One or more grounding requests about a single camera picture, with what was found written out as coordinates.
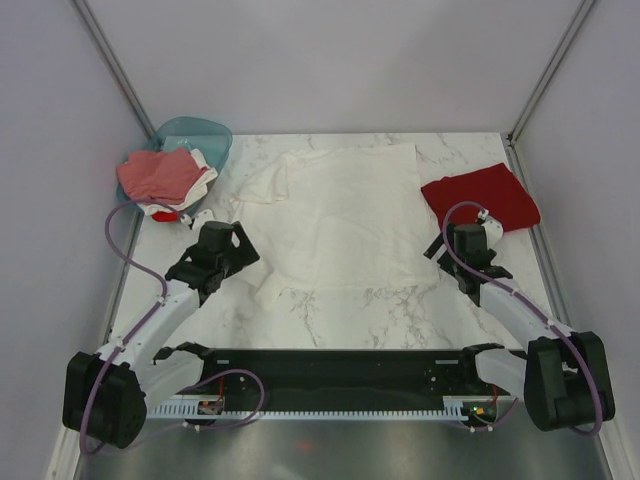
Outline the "white t shirt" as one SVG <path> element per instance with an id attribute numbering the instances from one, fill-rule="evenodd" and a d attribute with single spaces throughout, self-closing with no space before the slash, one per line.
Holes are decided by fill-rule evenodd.
<path id="1" fill-rule="evenodd" d="M 241 185 L 233 205 L 260 255 L 240 277 L 271 307 L 286 290 L 432 286 L 438 231 L 416 147 L 294 150 Z"/>

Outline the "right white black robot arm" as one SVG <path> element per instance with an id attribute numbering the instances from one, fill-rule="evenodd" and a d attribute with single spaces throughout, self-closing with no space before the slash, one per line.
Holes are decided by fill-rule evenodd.
<path id="1" fill-rule="evenodd" d="M 450 224 L 425 252 L 453 277 L 461 293 L 498 320 L 523 348 L 518 356 L 499 344 L 463 349 L 458 381 L 477 394 L 493 385 L 523 401 L 541 431 L 569 428 L 595 435 L 616 407 L 604 344 L 551 320 L 494 264 L 489 221 Z"/>

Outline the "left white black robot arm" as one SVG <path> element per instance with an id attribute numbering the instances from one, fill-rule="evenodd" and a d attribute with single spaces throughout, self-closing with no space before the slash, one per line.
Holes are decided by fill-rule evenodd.
<path id="1" fill-rule="evenodd" d="M 76 353 L 67 365 L 62 423 L 124 449 L 142 430 L 148 413 L 192 387 L 208 393 L 219 369 L 194 345 L 167 348 L 166 341 L 194 315 L 221 283 L 260 256 L 239 222 L 207 221 L 195 244 L 161 278 L 149 313 L 95 353 Z"/>

